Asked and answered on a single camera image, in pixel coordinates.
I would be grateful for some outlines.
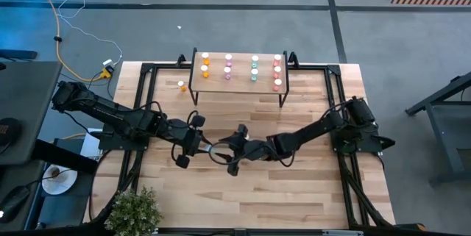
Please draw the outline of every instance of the black desk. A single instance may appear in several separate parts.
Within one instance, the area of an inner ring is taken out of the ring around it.
[[[21,122],[21,138],[0,155],[0,165],[30,160],[44,116],[56,87],[58,62],[6,62],[0,71],[0,119]]]
[[[58,62],[6,62],[0,71],[0,118],[16,118],[22,124],[21,139],[0,155],[0,199],[18,185],[42,177],[45,162],[29,161],[60,73]],[[30,209],[39,183],[15,220],[0,224],[0,231],[22,230],[31,225]]]

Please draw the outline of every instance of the orange cable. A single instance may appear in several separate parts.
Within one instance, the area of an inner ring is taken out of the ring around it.
[[[54,5],[52,4],[52,0],[47,0],[47,2],[51,5],[51,8],[52,8],[52,12],[54,13],[54,17],[56,18],[56,26],[57,26],[57,37],[60,37],[60,24],[59,24],[59,16],[57,16],[57,12],[56,12],[56,9],[54,8]],[[75,73],[74,71],[72,71],[72,69],[70,69],[66,63],[63,61],[62,57],[60,56],[60,51],[59,51],[59,43],[60,41],[56,40],[56,55],[57,55],[57,59],[60,61],[60,63],[68,70],[70,71],[73,75],[75,75],[76,78],[78,78],[79,80],[83,81],[83,82],[96,82],[100,79],[103,79],[102,76],[99,76],[98,78],[95,78],[95,79],[86,79],[86,78],[83,78],[81,77],[79,74]]]

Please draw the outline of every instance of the green plant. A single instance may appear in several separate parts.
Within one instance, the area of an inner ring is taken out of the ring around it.
[[[155,191],[144,186],[140,195],[132,190],[119,193],[105,225],[116,236],[142,236],[151,235],[162,219]]]

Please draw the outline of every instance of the concrete floor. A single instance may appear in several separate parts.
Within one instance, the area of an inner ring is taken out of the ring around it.
[[[154,4],[308,4],[327,0],[88,0]],[[337,5],[390,6],[389,0],[336,0]],[[71,22],[116,41],[124,60],[175,60],[200,50],[295,51],[303,62],[339,62],[328,11],[83,10]],[[339,12],[347,61],[359,63],[380,133],[397,141],[385,152],[386,179],[396,221],[430,230],[469,234],[471,184],[432,189],[428,179],[448,171],[425,113],[409,118],[406,107],[471,70],[468,12]],[[49,9],[0,8],[0,48],[31,49],[55,60],[55,22]],[[63,58],[83,76],[117,59],[113,45],[62,25]],[[113,93],[116,80],[111,82]],[[93,91],[107,95],[106,86]],[[465,93],[466,99],[471,93]],[[76,114],[88,127],[101,124]],[[70,119],[48,112],[40,138],[81,132]]]

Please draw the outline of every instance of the desk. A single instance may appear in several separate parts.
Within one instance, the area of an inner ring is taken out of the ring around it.
[[[58,62],[6,62],[0,71],[0,119],[16,118],[22,133],[15,145],[0,154],[0,200],[14,187],[42,177],[45,162],[29,161],[61,69]],[[15,219],[0,224],[0,232],[31,226],[38,183]]]
[[[141,63],[123,62],[115,94],[119,104],[133,106]],[[365,97],[359,65],[340,66],[345,96]],[[319,119],[328,108],[324,74],[298,70],[290,71],[289,76],[290,93],[282,109],[277,96],[232,93],[205,93],[195,107],[190,93],[181,92],[177,85],[180,80],[188,82],[189,70],[160,69],[154,100],[161,103],[169,118],[185,120],[190,111],[199,110],[206,117],[202,129],[209,140],[232,134],[239,123],[247,125],[251,138],[264,139],[295,131]],[[347,228],[339,164],[327,135],[306,143],[290,168],[278,162],[244,160],[237,177],[211,162],[206,154],[192,157],[188,169],[178,168],[171,160],[170,149],[169,143],[151,139],[139,179],[140,187],[152,186],[157,191],[165,216],[161,227]],[[94,215],[116,190],[123,153],[110,152],[98,170]],[[359,154],[358,163],[365,193],[383,217],[394,223],[379,160],[371,154]],[[355,196],[353,204],[359,221]]]
[[[59,62],[6,62],[0,71],[0,119],[21,122],[21,137],[3,154],[0,165],[29,161],[56,87]]]

